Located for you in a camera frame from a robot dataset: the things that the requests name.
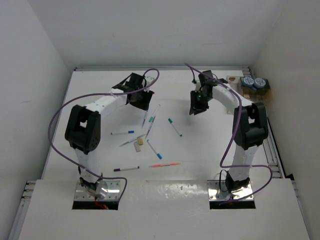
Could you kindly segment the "green clear pen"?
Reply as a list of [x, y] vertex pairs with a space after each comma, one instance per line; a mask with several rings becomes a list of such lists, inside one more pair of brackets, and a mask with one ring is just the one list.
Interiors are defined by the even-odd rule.
[[137, 139], [139, 139], [139, 138], [141, 138], [141, 137], [144, 137], [145, 135], [146, 135], [146, 133], [145, 133], [145, 134], [141, 134], [141, 135], [139, 135], [139, 136], [137, 136], [137, 137], [134, 137], [133, 139], [130, 139], [130, 140], [124, 142], [124, 143], [121, 144], [119, 147], [125, 146], [125, 145], [127, 145], [127, 144], [129, 144], [129, 143], [132, 143], [132, 142], [135, 142]]

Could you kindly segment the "blue white tape roll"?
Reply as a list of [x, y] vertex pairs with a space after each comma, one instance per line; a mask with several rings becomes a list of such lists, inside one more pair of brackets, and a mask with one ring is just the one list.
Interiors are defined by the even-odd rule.
[[241, 83], [243, 87], [252, 88], [254, 86], [254, 79], [247, 76], [241, 80]]

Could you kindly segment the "orange highlighter pen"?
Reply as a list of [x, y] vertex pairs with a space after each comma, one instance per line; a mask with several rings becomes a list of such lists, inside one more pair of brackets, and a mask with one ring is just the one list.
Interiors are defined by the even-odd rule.
[[160, 164], [150, 165], [149, 168], [160, 168], [160, 167], [169, 167], [169, 166], [178, 166], [178, 165], [180, 165], [179, 162], [160, 163]]

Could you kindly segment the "blue clear pen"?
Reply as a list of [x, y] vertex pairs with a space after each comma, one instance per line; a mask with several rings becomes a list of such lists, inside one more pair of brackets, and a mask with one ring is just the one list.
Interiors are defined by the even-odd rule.
[[145, 111], [145, 114], [144, 114], [144, 117], [143, 117], [143, 121], [142, 121], [142, 125], [141, 125], [141, 128], [144, 127], [145, 123], [146, 123], [146, 119], [147, 119], [147, 116], [148, 116], [148, 110]]

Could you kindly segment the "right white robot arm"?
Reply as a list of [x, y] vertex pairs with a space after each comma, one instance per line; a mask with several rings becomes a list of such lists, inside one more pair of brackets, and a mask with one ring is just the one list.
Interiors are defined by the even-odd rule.
[[225, 187], [231, 193], [250, 182], [250, 169], [254, 155], [268, 137], [266, 107], [263, 103], [253, 103], [237, 93], [228, 82], [214, 77], [210, 70], [200, 72], [198, 80], [193, 80], [195, 89], [190, 92], [190, 115], [198, 115], [209, 109], [212, 99], [220, 102], [233, 115], [232, 135], [229, 149], [235, 144], [233, 162], [225, 168]]

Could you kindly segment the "teal capped marker left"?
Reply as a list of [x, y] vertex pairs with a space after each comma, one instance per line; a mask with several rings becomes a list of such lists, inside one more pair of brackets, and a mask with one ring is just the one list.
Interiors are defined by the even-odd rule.
[[155, 118], [155, 116], [156, 116], [156, 114], [157, 114], [157, 111], [159, 110], [160, 106], [161, 106], [161, 105], [158, 104], [157, 107], [155, 108], [155, 110], [153, 111], [151, 117], [150, 117], [149, 120], [148, 120], [149, 123], [151, 123], [151, 122], [154, 121], [154, 118]]

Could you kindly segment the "teal capped marker right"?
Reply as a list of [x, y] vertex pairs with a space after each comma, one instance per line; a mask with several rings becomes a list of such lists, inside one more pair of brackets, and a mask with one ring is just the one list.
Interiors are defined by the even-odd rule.
[[171, 118], [168, 118], [168, 121], [169, 121], [170, 125], [173, 127], [173, 129], [176, 131], [176, 133], [177, 133], [180, 137], [182, 137], [183, 135], [180, 133], [180, 131], [179, 131], [179, 130], [177, 129], [177, 127], [174, 125], [172, 119], [171, 119]]

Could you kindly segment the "blue capped marker horizontal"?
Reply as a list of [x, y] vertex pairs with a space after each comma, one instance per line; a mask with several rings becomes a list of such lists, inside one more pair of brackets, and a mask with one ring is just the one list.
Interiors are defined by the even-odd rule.
[[115, 135], [126, 135], [126, 134], [134, 134], [134, 130], [126, 130], [126, 131], [113, 131], [110, 134], [115, 136]]

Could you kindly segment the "yellow eraser block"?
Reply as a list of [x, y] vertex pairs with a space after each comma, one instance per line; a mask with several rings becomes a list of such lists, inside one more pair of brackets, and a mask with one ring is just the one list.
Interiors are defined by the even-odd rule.
[[139, 138], [137, 139], [137, 144], [138, 144], [139, 146], [142, 146], [142, 145], [144, 144], [143, 139], [142, 139], [141, 137], [139, 137]]

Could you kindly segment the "beige eraser stick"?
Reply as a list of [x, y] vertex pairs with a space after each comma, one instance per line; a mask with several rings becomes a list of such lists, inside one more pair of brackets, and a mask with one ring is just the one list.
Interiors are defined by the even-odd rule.
[[141, 151], [141, 147], [137, 142], [134, 142], [134, 147], [137, 153]]

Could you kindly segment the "blue capped marker diagonal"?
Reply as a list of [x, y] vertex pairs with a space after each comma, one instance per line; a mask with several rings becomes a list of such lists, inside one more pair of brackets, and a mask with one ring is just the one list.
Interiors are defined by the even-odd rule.
[[150, 140], [148, 139], [146, 142], [148, 143], [148, 145], [150, 146], [150, 148], [153, 150], [153, 152], [155, 153], [155, 155], [161, 160], [161, 159], [162, 159], [161, 154], [156, 150], [156, 148], [155, 148], [154, 145], [150, 142]]

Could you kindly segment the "clear acrylic organizer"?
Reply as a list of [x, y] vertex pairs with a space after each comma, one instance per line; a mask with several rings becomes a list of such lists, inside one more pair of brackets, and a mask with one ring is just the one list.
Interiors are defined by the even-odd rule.
[[244, 87], [242, 86], [242, 79], [244, 77], [240, 76], [227, 76], [226, 80], [230, 84], [231, 88], [237, 93], [242, 95], [245, 99], [250, 100], [254, 103], [263, 103], [267, 106], [272, 100], [272, 93], [269, 81], [266, 80], [266, 86], [263, 89], [255, 89], [254, 87]]

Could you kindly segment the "purple capped marker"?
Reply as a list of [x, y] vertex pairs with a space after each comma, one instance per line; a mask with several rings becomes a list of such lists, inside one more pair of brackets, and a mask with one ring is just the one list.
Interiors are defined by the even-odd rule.
[[123, 172], [123, 171], [132, 171], [132, 170], [138, 170], [138, 169], [140, 169], [140, 166], [115, 168], [115, 169], [113, 169], [113, 171], [114, 172]]

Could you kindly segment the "metal base plate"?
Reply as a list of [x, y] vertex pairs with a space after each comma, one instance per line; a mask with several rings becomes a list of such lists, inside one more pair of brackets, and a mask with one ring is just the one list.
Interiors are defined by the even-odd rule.
[[103, 180], [98, 183], [96, 191], [88, 190], [85, 186], [81, 186], [78, 181], [75, 193], [75, 201], [94, 201], [95, 198], [98, 201], [117, 201], [120, 197], [120, 181], [119, 180]]
[[224, 180], [209, 180], [207, 182], [208, 198], [210, 202], [223, 202], [228, 200], [234, 201], [253, 201], [253, 189], [249, 182], [247, 186], [242, 186], [236, 190], [228, 192]]

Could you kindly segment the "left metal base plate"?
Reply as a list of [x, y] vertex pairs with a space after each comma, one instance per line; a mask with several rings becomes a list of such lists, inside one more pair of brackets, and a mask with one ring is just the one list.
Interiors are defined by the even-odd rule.
[[117, 201], [120, 197], [120, 181], [119, 180], [103, 180], [98, 183], [96, 191], [88, 190], [85, 186], [81, 186], [78, 181], [75, 193], [75, 201], [94, 201], [95, 198], [98, 201]]

